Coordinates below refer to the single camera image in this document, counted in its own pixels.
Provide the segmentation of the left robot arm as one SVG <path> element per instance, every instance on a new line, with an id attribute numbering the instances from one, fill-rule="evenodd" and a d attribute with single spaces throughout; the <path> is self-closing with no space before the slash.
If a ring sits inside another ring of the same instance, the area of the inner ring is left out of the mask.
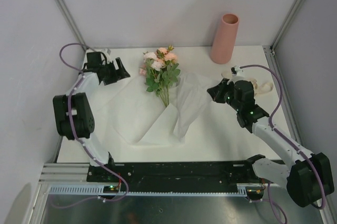
<path id="1" fill-rule="evenodd" d="M 114 84 L 130 74 L 117 57 L 109 62 L 103 52 L 88 52 L 87 62 L 78 71 L 78 79 L 64 95 L 53 97 L 56 128 L 60 136 L 77 141 L 90 159 L 90 172 L 104 181 L 121 178 L 112 155 L 95 133 L 95 119 L 89 97 L 98 87 Z"/>

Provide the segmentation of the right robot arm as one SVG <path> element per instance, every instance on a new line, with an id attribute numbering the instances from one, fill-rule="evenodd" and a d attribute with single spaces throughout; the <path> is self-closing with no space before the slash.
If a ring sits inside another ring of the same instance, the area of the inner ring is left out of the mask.
<path id="1" fill-rule="evenodd" d="M 265 178 L 285 188 L 300 207 L 318 200 L 322 201 L 319 208 L 325 207 L 326 196 L 334 192 L 334 182 L 330 160 L 324 153 L 314 154 L 273 126 L 269 114 L 256 104 L 251 82 L 223 79 L 207 92 L 214 102 L 232 107 L 240 127 L 263 140 L 283 161 L 274 163 L 263 155 L 249 158 L 250 165 L 243 169 L 246 181 Z"/>

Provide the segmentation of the pink flower bouquet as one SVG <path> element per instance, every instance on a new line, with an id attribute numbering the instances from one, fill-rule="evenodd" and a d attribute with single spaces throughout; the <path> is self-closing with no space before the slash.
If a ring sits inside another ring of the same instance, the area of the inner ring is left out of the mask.
<path id="1" fill-rule="evenodd" d="M 140 75 L 145 77 L 146 92 L 154 93 L 164 106 L 170 104 L 169 90 L 179 81 L 181 70 L 174 46 L 160 47 L 143 54 Z"/>

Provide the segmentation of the cream printed ribbon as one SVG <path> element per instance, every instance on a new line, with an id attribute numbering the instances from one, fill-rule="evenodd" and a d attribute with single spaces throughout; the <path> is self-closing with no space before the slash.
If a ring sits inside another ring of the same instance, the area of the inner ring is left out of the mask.
<path id="1" fill-rule="evenodd" d="M 229 80 L 232 78 L 232 74 L 229 71 L 223 71 L 221 76 Z M 274 84 L 272 82 L 264 82 L 261 85 L 258 85 L 258 82 L 255 78 L 246 77 L 245 73 L 243 80 L 248 81 L 253 85 L 254 96 L 267 94 L 274 89 Z"/>

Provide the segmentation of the white wrapping paper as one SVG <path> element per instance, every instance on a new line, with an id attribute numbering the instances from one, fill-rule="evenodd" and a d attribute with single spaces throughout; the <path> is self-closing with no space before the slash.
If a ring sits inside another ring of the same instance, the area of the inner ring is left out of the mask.
<path id="1" fill-rule="evenodd" d="M 134 146 L 182 144 L 190 125 L 212 100 L 208 88 L 216 84 L 208 77 L 184 73 L 170 88 L 165 106 L 146 92 L 144 78 L 137 76 L 98 110 L 95 132 L 100 140 Z"/>

